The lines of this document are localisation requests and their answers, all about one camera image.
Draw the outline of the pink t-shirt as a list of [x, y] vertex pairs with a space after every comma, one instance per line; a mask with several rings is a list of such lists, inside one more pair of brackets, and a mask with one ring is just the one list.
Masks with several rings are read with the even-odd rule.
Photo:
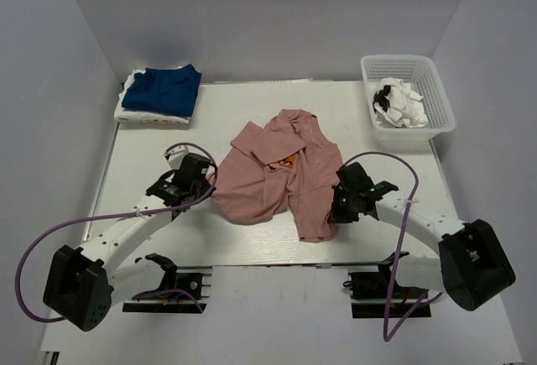
[[330, 215], [343, 162], [316, 115], [283, 109], [264, 127], [247, 123], [230, 145], [212, 194], [224, 217], [253, 225], [290, 211], [301, 242], [325, 242], [338, 233]]

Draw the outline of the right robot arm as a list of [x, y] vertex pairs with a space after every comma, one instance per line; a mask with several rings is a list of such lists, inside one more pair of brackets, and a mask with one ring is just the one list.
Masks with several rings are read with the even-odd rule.
[[336, 175], [333, 222], [346, 224], [370, 216], [404, 229], [435, 253], [433, 258], [392, 253], [381, 261], [378, 284], [386, 295], [428, 289], [474, 311], [515, 282], [514, 269], [488, 222], [464, 222], [432, 211], [404, 197], [396, 185], [374, 183], [359, 163], [341, 167]]

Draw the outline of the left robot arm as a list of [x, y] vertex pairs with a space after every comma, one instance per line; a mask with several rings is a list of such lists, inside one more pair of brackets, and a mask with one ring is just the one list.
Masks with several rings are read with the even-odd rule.
[[63, 246], [52, 258], [43, 302], [90, 331], [116, 304], [132, 298], [167, 297], [177, 287], [177, 266], [169, 258], [132, 253], [179, 214], [211, 194], [206, 178], [214, 163], [184, 154], [180, 166], [161, 175], [124, 218], [76, 248]]

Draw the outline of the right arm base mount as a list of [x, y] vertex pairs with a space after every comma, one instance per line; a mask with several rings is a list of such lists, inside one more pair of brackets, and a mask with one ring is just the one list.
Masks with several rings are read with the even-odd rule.
[[[382, 319], [388, 293], [388, 278], [379, 272], [352, 272], [342, 284], [350, 293], [353, 319]], [[422, 289], [397, 284], [389, 309], [390, 319], [400, 319], [424, 293]]]

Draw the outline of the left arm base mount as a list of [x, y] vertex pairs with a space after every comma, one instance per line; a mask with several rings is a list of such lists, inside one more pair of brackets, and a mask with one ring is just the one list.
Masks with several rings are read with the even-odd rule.
[[145, 298], [127, 300], [124, 313], [200, 315], [211, 295], [213, 268], [180, 268], [175, 282]]

